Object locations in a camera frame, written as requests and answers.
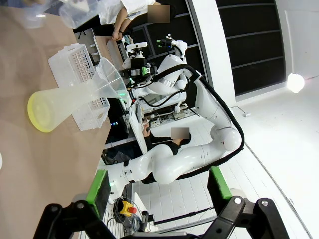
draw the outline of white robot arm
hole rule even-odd
[[[196,84],[196,109],[199,115],[214,124],[210,131],[212,141],[205,145],[185,148],[177,155],[173,155],[167,145],[160,144],[138,158],[107,166],[111,186],[110,203],[121,196],[125,185],[143,180],[150,173],[153,173],[158,183],[169,184],[177,178],[206,171],[214,163],[219,165],[243,148],[244,134],[230,109],[201,74],[189,65],[179,62],[162,71],[159,68],[159,74],[154,76],[155,82],[151,85],[165,85],[167,81],[176,82],[179,76],[176,74],[186,75]],[[165,89],[166,92],[171,91],[167,87],[154,88],[157,94],[161,94],[159,91]]]

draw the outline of light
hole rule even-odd
[[[301,75],[289,74],[287,79],[287,87],[294,93],[298,93],[305,86],[305,80]]]

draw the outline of transparent plastic box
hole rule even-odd
[[[103,1],[69,0],[59,9],[59,15],[67,27],[76,29],[103,10]]]

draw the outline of conical flask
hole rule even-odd
[[[72,87],[38,91],[31,95],[27,111],[41,132],[51,132],[74,111],[100,97],[128,97],[122,77],[106,58],[101,58],[92,79]]]

